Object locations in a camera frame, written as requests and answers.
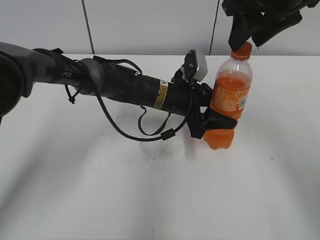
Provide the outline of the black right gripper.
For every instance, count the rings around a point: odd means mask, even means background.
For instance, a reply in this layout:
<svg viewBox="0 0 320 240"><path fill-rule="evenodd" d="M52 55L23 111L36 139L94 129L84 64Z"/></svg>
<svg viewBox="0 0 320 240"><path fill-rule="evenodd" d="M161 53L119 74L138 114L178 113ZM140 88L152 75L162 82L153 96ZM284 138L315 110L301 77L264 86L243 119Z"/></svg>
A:
<svg viewBox="0 0 320 240"><path fill-rule="evenodd" d="M257 48L302 21L300 10L314 8L319 0L224 0L222 8L233 16L228 39L237 51L251 37Z"/></svg>

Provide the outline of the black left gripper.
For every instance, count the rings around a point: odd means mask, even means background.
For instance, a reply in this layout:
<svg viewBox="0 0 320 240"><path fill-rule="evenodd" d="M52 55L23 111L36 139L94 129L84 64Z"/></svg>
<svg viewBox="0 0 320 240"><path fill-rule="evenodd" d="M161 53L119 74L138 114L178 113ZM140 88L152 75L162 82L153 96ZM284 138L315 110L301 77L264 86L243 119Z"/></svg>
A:
<svg viewBox="0 0 320 240"><path fill-rule="evenodd" d="M187 124L190 136L201 139L206 131L232 130L237 126L236 119L208 107L209 97L213 90L207 83L197 83L192 78L185 78L182 68L176 71L172 83L179 91L187 93L186 114L182 123L176 128L177 131ZM201 107L208 108L201 113Z"/></svg>

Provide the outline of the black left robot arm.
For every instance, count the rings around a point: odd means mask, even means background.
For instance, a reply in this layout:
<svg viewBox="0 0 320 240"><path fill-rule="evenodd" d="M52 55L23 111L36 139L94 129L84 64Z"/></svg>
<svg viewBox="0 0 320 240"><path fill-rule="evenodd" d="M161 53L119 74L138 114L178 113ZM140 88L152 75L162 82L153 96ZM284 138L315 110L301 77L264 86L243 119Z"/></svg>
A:
<svg viewBox="0 0 320 240"><path fill-rule="evenodd" d="M105 59L99 56L73 60L59 48L27 49L1 43L0 45L0 114L5 116L21 98L30 96L35 83L73 87L68 99L76 95L95 96L98 101L113 101L154 108L168 114L183 116L190 135L200 139L209 130L231 130L237 125L210 107L212 89L203 83L207 75L203 54L190 50L183 65L171 81L144 75L127 59Z"/></svg>

